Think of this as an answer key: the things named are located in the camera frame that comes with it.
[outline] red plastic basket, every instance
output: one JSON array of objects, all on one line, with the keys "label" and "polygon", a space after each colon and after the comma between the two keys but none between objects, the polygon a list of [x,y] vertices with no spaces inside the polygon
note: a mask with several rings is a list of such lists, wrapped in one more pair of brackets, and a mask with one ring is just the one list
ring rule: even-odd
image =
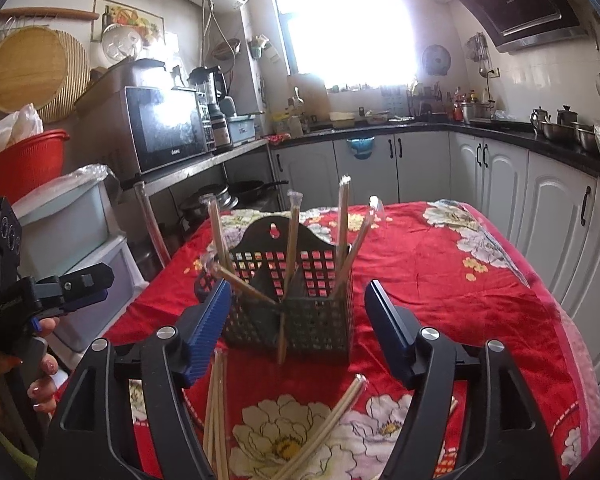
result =
[{"label": "red plastic basket", "polygon": [[0,196],[11,204],[62,174],[64,130],[50,130],[0,152]]}]

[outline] round wooden cutting board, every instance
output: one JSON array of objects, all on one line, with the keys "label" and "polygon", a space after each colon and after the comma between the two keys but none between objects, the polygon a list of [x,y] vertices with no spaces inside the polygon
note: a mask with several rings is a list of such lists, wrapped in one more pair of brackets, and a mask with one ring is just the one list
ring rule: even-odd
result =
[{"label": "round wooden cutting board", "polygon": [[67,56],[58,35],[26,27],[0,44],[0,111],[10,114],[33,103],[49,104],[67,76]]},{"label": "round wooden cutting board", "polygon": [[89,58],[80,41],[64,30],[56,30],[60,43],[66,51],[68,73],[56,97],[38,110],[45,123],[55,123],[69,116],[74,110],[74,103],[86,90],[89,84]]}]

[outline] window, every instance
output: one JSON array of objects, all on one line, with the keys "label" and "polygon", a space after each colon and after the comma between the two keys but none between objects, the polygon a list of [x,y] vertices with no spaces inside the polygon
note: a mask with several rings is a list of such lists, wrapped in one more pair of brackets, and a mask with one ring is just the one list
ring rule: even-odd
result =
[{"label": "window", "polygon": [[289,71],[334,85],[410,84],[413,38],[399,0],[276,0]]}]

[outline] flower center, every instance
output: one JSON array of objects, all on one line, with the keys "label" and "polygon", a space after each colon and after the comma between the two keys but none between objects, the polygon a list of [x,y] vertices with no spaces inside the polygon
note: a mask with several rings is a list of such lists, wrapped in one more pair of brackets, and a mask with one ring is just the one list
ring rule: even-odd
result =
[{"label": "flower center", "polygon": [[300,451],[302,442],[290,435],[281,436],[277,439],[271,448],[276,456],[284,459],[286,462],[291,460],[293,456]]},{"label": "flower center", "polygon": [[401,422],[390,420],[382,428],[380,428],[378,433],[380,433],[382,436],[389,436],[389,435],[395,433],[396,431],[400,430],[401,427],[402,427]]}]

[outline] microwave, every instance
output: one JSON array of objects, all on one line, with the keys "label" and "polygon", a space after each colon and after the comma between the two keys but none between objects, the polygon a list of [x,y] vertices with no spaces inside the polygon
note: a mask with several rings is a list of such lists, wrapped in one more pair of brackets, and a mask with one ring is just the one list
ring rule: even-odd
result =
[{"label": "microwave", "polygon": [[70,143],[78,164],[106,164],[123,188],[216,147],[204,92],[138,86],[81,115]]}]

